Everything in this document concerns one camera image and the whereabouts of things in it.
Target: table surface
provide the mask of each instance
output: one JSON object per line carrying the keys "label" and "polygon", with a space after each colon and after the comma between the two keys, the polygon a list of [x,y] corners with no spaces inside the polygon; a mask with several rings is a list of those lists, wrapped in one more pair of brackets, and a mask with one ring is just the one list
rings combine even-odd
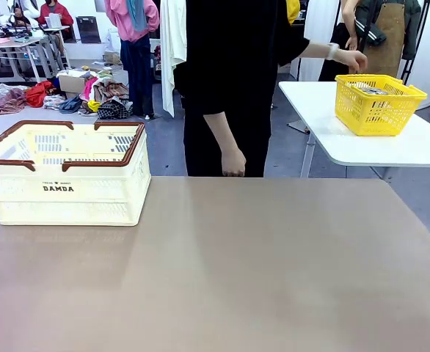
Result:
{"label": "table surface", "polygon": [[46,32],[60,32],[64,29],[67,29],[69,26],[61,26],[59,28],[44,28],[44,31]]}
{"label": "table surface", "polygon": [[430,123],[413,115],[396,137],[359,137],[335,116],[335,82],[280,82],[326,154],[345,166],[430,167]]}
{"label": "table surface", "polygon": [[136,227],[2,227],[0,351],[430,351],[430,234],[378,180],[154,177]]}
{"label": "table surface", "polygon": [[43,38],[31,38],[30,40],[28,40],[25,43],[15,42],[14,40],[11,40],[9,42],[1,43],[0,49],[3,49],[3,48],[22,48],[22,47],[27,46],[27,45],[36,44],[36,43],[40,42],[42,39]]}

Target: pink jacket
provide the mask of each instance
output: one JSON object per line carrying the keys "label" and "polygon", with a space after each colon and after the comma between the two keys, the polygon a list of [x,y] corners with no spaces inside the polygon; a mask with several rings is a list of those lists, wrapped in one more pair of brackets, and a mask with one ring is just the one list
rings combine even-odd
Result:
{"label": "pink jacket", "polygon": [[117,27],[120,39],[136,42],[141,37],[154,32],[159,26],[158,8],[152,0],[145,0],[145,14],[148,19],[148,29],[137,32],[132,25],[125,0],[104,0],[106,14],[112,24]]}

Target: blue scarf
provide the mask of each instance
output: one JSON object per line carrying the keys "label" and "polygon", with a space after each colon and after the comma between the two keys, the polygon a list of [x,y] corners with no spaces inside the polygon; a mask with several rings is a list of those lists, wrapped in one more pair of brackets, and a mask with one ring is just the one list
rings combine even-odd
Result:
{"label": "blue scarf", "polygon": [[148,28],[147,17],[145,16],[144,0],[126,0],[128,14],[137,32],[142,32]]}

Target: cream plastic basket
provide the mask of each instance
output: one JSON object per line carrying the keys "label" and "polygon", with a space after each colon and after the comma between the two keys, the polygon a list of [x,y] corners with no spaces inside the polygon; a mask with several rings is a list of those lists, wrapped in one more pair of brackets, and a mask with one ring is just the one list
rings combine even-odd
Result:
{"label": "cream plastic basket", "polygon": [[138,223],[150,184],[144,124],[22,121],[0,135],[0,223]]}

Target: person in pink jacket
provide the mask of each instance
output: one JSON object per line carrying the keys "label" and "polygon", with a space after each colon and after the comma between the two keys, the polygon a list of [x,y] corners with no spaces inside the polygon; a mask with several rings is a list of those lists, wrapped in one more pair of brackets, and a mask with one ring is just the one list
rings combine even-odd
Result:
{"label": "person in pink jacket", "polygon": [[104,4],[107,17],[117,27],[120,36],[120,59],[128,73],[134,114],[153,118],[153,74],[148,34],[159,26],[158,8],[152,0],[105,0]]}

